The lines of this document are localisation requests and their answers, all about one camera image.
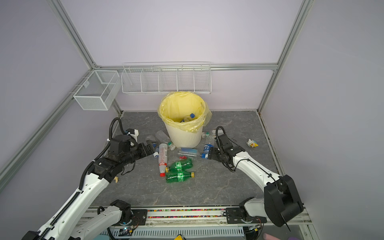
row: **plastic bottle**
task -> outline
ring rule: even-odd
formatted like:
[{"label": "plastic bottle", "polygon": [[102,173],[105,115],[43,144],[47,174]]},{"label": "plastic bottle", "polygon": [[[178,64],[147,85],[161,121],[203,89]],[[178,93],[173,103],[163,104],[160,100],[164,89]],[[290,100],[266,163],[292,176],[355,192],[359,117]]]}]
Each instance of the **plastic bottle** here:
[{"label": "plastic bottle", "polygon": [[176,148],[176,146],[172,143],[169,137],[163,132],[163,130],[159,130],[155,134],[155,136],[157,137],[157,139],[160,140],[160,142],[166,143],[171,151],[173,151]]},{"label": "plastic bottle", "polygon": [[[213,129],[213,130],[211,131],[211,133],[212,133],[212,136],[216,137],[216,129]],[[222,129],[219,129],[219,130],[217,131],[217,134],[220,136],[220,135],[224,134],[224,132],[223,132]]]},{"label": "plastic bottle", "polygon": [[172,165],[170,167],[166,168],[166,172],[183,171],[183,170],[186,170],[186,169],[192,168],[192,167],[193,167],[192,159],[188,158],[186,160],[180,160],[180,161],[172,163]]},{"label": "plastic bottle", "polygon": [[167,167],[167,144],[161,143],[159,145],[159,169],[160,169],[160,177],[165,177],[166,175],[166,167]]},{"label": "plastic bottle", "polygon": [[215,145],[215,137],[213,135],[211,135],[211,134],[207,135],[205,137],[205,145],[204,145],[203,153],[208,155],[209,149],[211,147],[214,147],[214,145]]},{"label": "plastic bottle", "polygon": [[[145,137],[145,141],[150,140],[152,142],[155,142],[156,139],[153,135],[148,135]],[[153,153],[154,157],[159,157],[159,147],[156,147],[156,143],[152,143],[153,147],[155,148],[155,152]]]},{"label": "plastic bottle", "polygon": [[181,122],[190,122],[194,119],[195,117],[195,114],[191,113],[189,116],[185,116],[183,120],[181,120]]},{"label": "plastic bottle", "polygon": [[159,157],[159,147],[157,147],[157,148],[155,149],[155,152],[153,153],[153,156],[154,156],[155,158],[158,158],[158,157]]},{"label": "plastic bottle", "polygon": [[186,171],[169,172],[167,173],[166,181],[167,182],[184,182],[186,179],[190,177],[195,177],[195,173],[186,172]]},{"label": "plastic bottle", "polygon": [[197,151],[197,149],[194,149],[194,148],[182,147],[180,150],[178,150],[177,154],[182,155],[182,156],[192,157],[192,158],[196,159],[199,152]]},{"label": "plastic bottle", "polygon": [[202,137],[202,138],[206,138],[207,136],[209,136],[209,132],[203,132],[203,133],[201,134],[201,137]]}]

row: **white wire basket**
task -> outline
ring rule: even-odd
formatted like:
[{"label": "white wire basket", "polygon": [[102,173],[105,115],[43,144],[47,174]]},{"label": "white wire basket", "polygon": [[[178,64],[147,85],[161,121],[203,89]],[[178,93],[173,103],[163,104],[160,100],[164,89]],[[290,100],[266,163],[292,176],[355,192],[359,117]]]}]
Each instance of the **white wire basket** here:
[{"label": "white wire basket", "polygon": [[162,94],[173,91],[211,93],[209,63],[184,65],[144,65],[125,63],[121,73],[122,91],[126,94]]},{"label": "white wire basket", "polygon": [[93,70],[73,97],[83,110],[108,110],[121,88],[117,71]]}]

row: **black cable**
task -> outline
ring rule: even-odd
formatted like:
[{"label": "black cable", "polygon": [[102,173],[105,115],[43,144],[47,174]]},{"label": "black cable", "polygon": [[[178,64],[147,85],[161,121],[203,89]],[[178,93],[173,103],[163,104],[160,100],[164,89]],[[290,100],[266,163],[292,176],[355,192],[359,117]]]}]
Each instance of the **black cable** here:
[{"label": "black cable", "polygon": [[[102,206],[98,207],[98,208],[97,208],[97,215],[99,215],[99,214],[100,214],[101,212],[103,212],[103,211],[105,211],[105,208],[104,208],[104,207],[102,207]],[[108,231],[108,235],[109,235],[109,237],[110,237],[112,240],[116,240],[116,238],[112,235],[112,232],[111,232],[111,230],[110,230],[109,227],[107,228],[107,231]]]},{"label": "black cable", "polygon": [[263,170],[263,172],[265,172],[265,173],[268,175],[268,177],[271,177],[271,178],[273,179],[273,181],[276,182],[276,180],[272,177],[272,174],[267,173],[264,169],[262,169],[259,165],[257,165],[257,164],[254,163],[253,161],[250,161],[250,162],[253,163],[254,165],[256,165],[257,167],[259,167],[261,170]]},{"label": "black cable", "polygon": [[236,168],[237,168],[237,165],[239,164],[239,162],[241,162],[241,161],[243,161],[243,160],[250,161],[248,158],[240,159],[240,160],[236,163],[235,169],[233,170],[234,172],[236,171]]},{"label": "black cable", "polygon": [[[109,139],[112,139],[112,131],[113,131],[113,125],[115,124],[116,121],[119,121],[119,127],[120,127],[120,131],[121,133],[123,133],[124,135],[126,135],[127,133],[124,131],[124,129],[122,128],[122,123],[121,123],[121,119],[120,118],[114,118],[111,122],[111,125],[109,126]],[[107,146],[105,146],[105,148],[103,149],[103,151],[101,151],[101,153],[92,161],[90,162],[87,167],[84,169],[83,171],[83,174],[81,175],[81,178],[80,178],[80,183],[79,183],[79,190],[82,191],[83,190],[83,186],[84,186],[84,181],[85,181],[85,176],[87,175],[87,172],[89,170],[89,168],[92,166],[92,164],[98,160],[99,158],[101,158],[101,156],[108,150],[109,146],[111,145],[111,142],[108,142],[107,143]],[[61,215],[68,209],[68,207],[73,203],[73,201],[75,201],[75,199],[80,195],[80,192],[76,192],[73,197],[68,201],[68,203],[60,210],[60,212],[53,218],[53,220],[51,221],[50,225],[51,226],[54,226],[54,224],[59,220],[59,218],[61,217]],[[49,232],[49,230],[51,230],[51,227],[47,227],[43,232],[42,234],[39,236],[38,240],[42,240],[45,235]]]},{"label": "black cable", "polygon": [[219,151],[221,151],[221,142],[220,142],[220,138],[218,137],[218,130],[219,129],[223,130],[223,134],[225,134],[225,130],[224,130],[224,128],[222,126],[218,126],[216,128],[217,148],[218,148]]},{"label": "black cable", "polygon": [[127,173],[129,173],[129,172],[132,172],[134,169],[135,169],[135,164],[136,164],[136,162],[133,162],[133,166],[132,166],[132,169],[131,170],[129,170],[128,172],[126,172],[126,173],[123,173],[124,171],[125,171],[125,168],[123,167],[122,168],[122,172],[121,172],[121,174],[120,175],[125,175],[125,174],[127,174]]},{"label": "black cable", "polygon": [[257,235],[257,238],[255,240],[257,240],[263,233],[263,229],[264,229],[264,224],[262,225],[262,229],[260,230],[259,234]]}]

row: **green plastic bottle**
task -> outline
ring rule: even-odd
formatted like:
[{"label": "green plastic bottle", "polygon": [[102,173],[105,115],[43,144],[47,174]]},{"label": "green plastic bottle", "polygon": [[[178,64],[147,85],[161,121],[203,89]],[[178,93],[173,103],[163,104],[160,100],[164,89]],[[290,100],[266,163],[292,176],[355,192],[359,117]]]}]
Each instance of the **green plastic bottle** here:
[{"label": "green plastic bottle", "polygon": [[167,182],[184,182],[187,178],[195,177],[194,172],[187,171],[178,171],[178,172],[168,172],[166,174]]},{"label": "green plastic bottle", "polygon": [[177,171],[183,171],[188,168],[193,167],[192,165],[192,159],[188,158],[186,160],[180,160],[177,162],[172,163],[171,166],[166,168],[166,172],[177,172]]}]

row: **clear plastic bottle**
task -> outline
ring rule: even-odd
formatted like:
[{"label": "clear plastic bottle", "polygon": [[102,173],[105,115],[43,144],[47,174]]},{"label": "clear plastic bottle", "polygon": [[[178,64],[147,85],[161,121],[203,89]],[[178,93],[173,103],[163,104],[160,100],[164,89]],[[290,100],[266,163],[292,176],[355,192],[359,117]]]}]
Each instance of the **clear plastic bottle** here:
[{"label": "clear plastic bottle", "polygon": [[163,132],[163,130],[159,130],[155,136],[157,139],[160,140],[160,142],[166,143],[171,151],[173,151],[176,146],[172,143],[170,138]]},{"label": "clear plastic bottle", "polygon": [[206,138],[207,136],[209,136],[209,132],[203,132],[203,133],[201,134],[201,137],[202,137],[202,138]]},{"label": "clear plastic bottle", "polygon": [[195,114],[191,113],[189,116],[185,116],[183,120],[181,120],[181,122],[190,122],[194,119],[195,117]]},{"label": "clear plastic bottle", "polygon": [[[212,136],[216,137],[216,129],[213,129],[213,130],[211,131],[211,133],[212,133]],[[219,129],[219,130],[217,131],[217,134],[220,136],[220,135],[224,134],[224,132],[223,132],[222,129]]]},{"label": "clear plastic bottle", "polygon": [[167,173],[166,181],[167,182],[184,182],[190,177],[195,177],[194,172],[179,171],[179,172],[169,172]]},{"label": "clear plastic bottle", "polygon": [[182,147],[180,150],[177,151],[177,154],[196,159],[199,152],[197,151],[197,149],[194,149],[194,148]]},{"label": "clear plastic bottle", "polygon": [[205,158],[207,159],[208,158],[208,153],[209,153],[209,149],[211,147],[214,147],[215,145],[215,137],[211,134],[208,134],[205,136],[205,145],[204,145],[204,150],[203,150],[203,153],[201,154],[201,158]]},{"label": "clear plastic bottle", "polygon": [[160,169],[160,177],[166,176],[166,167],[167,167],[167,144],[161,143],[159,145],[159,169]]},{"label": "clear plastic bottle", "polygon": [[[155,142],[156,139],[153,135],[148,135],[145,137],[145,141],[150,140],[152,142]],[[156,146],[156,143],[153,143],[153,147],[155,148],[155,152],[153,153],[154,157],[159,157],[159,147]]]}]

